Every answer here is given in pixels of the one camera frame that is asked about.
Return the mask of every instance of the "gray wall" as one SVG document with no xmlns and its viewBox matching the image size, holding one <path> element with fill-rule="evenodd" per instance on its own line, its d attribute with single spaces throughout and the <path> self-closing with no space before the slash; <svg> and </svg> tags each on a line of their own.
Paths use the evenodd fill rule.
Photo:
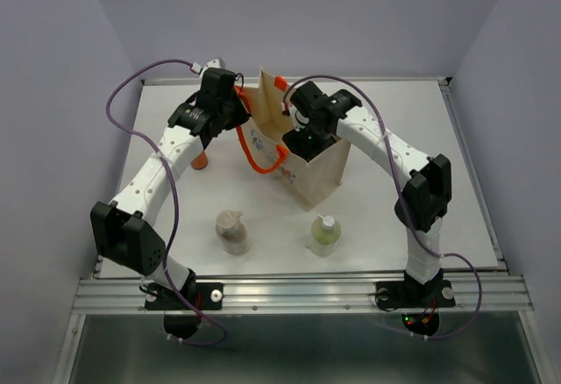
<svg viewBox="0 0 561 384">
<path fill-rule="evenodd" d="M 558 371 L 560 32 L 561 0 L 499 0 L 452 82 L 501 248 Z"/>
<path fill-rule="evenodd" d="M 131 64 L 97 0 L 0 0 L 0 17 L 0 382 L 50 382 L 95 261 L 89 210 L 122 169 L 128 138 L 103 106 Z"/>
<path fill-rule="evenodd" d="M 100 2 L 135 68 L 221 55 L 253 75 L 452 75 L 496 0 Z"/>
</svg>

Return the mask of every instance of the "plastic bottle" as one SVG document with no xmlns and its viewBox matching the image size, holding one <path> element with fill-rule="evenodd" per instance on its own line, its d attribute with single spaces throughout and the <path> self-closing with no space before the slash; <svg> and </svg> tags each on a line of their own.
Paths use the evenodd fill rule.
<svg viewBox="0 0 561 384">
<path fill-rule="evenodd" d="M 333 216 L 317 215 L 312 224 L 309 249 L 315 255 L 325 257 L 335 251 L 341 237 L 341 224 Z"/>
<path fill-rule="evenodd" d="M 217 216 L 217 236 L 224 250 L 233 255 L 245 254 L 250 248 L 247 230 L 239 221 L 242 214 L 241 211 L 225 210 Z"/>
</svg>

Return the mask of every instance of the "cable connector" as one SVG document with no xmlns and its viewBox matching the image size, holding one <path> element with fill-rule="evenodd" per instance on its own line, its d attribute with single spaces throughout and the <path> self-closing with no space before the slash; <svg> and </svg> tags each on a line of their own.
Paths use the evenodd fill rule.
<svg viewBox="0 0 561 384">
<path fill-rule="evenodd" d="M 191 68 L 189 69 L 189 71 L 195 75 L 199 75 L 202 71 L 202 67 L 200 64 L 197 64 L 196 62 L 194 62 L 191 65 Z"/>
</svg>

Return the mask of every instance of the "green bottle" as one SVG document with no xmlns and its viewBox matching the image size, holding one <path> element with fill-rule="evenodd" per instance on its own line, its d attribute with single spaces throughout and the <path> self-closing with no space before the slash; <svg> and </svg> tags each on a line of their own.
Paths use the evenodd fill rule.
<svg viewBox="0 0 561 384">
<path fill-rule="evenodd" d="M 317 215 L 311 232 L 309 249 L 315 255 L 326 257 L 335 251 L 337 241 L 341 237 L 341 224 L 333 216 Z"/>
</svg>

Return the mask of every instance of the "bag handle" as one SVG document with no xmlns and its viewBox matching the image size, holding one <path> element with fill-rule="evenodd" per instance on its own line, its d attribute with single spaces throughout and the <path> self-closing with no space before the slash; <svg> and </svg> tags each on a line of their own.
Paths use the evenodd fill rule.
<svg viewBox="0 0 561 384">
<path fill-rule="evenodd" d="M 245 108 L 251 114 L 252 113 L 251 106 L 249 104 L 249 101 L 247 100 L 247 97 L 244 95 L 244 93 L 241 91 L 241 89 L 238 86 L 236 86 L 236 91 L 238 92 L 240 99 L 245 105 Z M 247 161 L 252 166 L 253 170 L 259 174 L 270 174 L 273 171 L 275 171 L 284 163 L 284 161 L 288 157 L 288 154 L 290 153 L 290 151 L 286 147 L 277 145 L 276 148 L 277 148 L 277 153 L 279 154 L 279 159 L 277 159 L 271 167 L 268 168 L 260 167 L 255 161 L 255 159 L 253 158 L 252 153 L 249 150 L 249 147 L 247 147 L 247 143 L 245 143 L 244 132 L 242 131 L 241 126 L 236 127 L 236 133 L 238 134 L 239 143 L 242 145 L 242 150 L 245 153 L 245 157 L 247 158 Z"/>
</svg>

